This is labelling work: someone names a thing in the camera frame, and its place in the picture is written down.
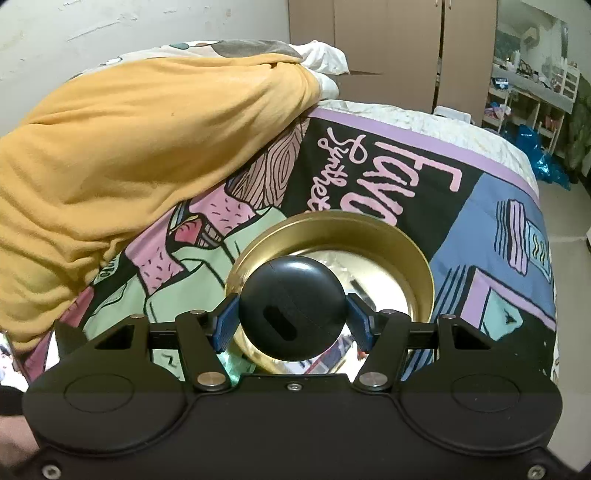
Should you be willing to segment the colourful printed bed cover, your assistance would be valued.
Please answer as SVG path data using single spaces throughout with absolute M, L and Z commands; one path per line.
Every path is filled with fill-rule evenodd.
M 288 217 L 328 210 L 400 228 L 430 263 L 437 313 L 461 314 L 554 372 L 554 281 L 532 190 L 483 156 L 330 107 L 298 115 L 242 167 L 171 207 L 53 324 L 96 336 L 130 314 L 155 323 L 212 309 L 256 236 Z M 46 368 L 50 329 L 28 351 L 31 376 Z

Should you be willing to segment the round gold tin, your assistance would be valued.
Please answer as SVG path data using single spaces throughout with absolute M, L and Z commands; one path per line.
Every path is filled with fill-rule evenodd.
M 384 221 L 342 211 L 304 213 L 283 220 L 239 255 L 226 280 L 226 292 L 239 297 L 257 268 L 286 256 L 322 263 L 338 278 L 346 297 L 359 295 L 377 312 L 397 310 L 419 323 L 431 319 L 435 286 L 429 263 L 412 239 Z M 273 359 L 249 341 L 240 321 L 233 340 L 257 367 L 273 374 L 305 375 L 319 356 L 301 361 Z M 356 344 L 334 373 L 355 377 L 366 357 Z

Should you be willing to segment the blue plastic bag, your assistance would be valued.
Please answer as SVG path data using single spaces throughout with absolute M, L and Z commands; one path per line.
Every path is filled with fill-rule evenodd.
M 571 190 L 568 175 L 560 163 L 543 148 L 542 137 L 538 132 L 525 124 L 515 125 L 509 122 L 502 128 L 501 136 L 526 154 L 537 180 Z

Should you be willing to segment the yellow fleece blanket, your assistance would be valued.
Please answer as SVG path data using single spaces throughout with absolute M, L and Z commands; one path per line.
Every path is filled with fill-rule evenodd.
M 76 77 L 1 140 L 1 328 L 33 350 L 130 240 L 321 98 L 290 59 L 158 58 Z

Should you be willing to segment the green jacket hanging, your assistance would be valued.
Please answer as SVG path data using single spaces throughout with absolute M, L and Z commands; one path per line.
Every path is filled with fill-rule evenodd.
M 581 75 L 569 116 L 565 162 L 569 173 L 582 173 L 584 176 L 585 161 L 590 158 L 590 94 L 590 83 Z

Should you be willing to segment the shelf unit with clutter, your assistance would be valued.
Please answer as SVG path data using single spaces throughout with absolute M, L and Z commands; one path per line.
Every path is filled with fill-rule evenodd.
M 491 88 L 507 91 L 504 108 L 512 110 L 500 120 L 531 127 L 551 154 L 559 151 L 581 79 L 568 47 L 568 24 L 555 17 L 497 24 Z

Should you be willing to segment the black round case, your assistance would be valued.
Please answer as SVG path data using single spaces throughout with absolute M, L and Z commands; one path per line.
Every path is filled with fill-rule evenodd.
M 328 267 L 303 256 L 264 263 L 239 293 L 246 337 L 276 360 L 308 360 L 329 349 L 348 318 L 342 284 Z

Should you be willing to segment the brown wooden wardrobe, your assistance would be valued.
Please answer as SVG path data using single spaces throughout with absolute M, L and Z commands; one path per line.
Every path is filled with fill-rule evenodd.
M 430 113 L 438 106 L 481 124 L 492 72 L 498 4 L 485 0 L 295 0 L 290 40 L 346 55 L 339 96 Z

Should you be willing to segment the green foil sachet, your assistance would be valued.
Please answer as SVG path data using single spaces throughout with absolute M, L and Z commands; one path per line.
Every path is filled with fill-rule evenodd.
M 225 372 L 228 373 L 232 386 L 238 384 L 243 375 L 250 374 L 256 370 L 256 365 L 243 358 L 242 355 L 225 351 L 218 354 L 217 358 L 221 362 Z

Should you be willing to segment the white pillow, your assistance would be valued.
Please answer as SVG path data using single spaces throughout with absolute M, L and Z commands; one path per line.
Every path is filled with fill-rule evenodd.
M 307 69 L 317 79 L 321 99 L 339 97 L 335 78 L 349 75 L 346 54 L 327 43 L 312 40 L 303 45 L 289 44 L 280 40 L 215 40 L 189 41 L 165 44 L 159 47 L 124 53 L 86 69 L 75 77 L 96 73 L 119 64 L 158 58 L 247 58 L 273 56 L 290 59 Z

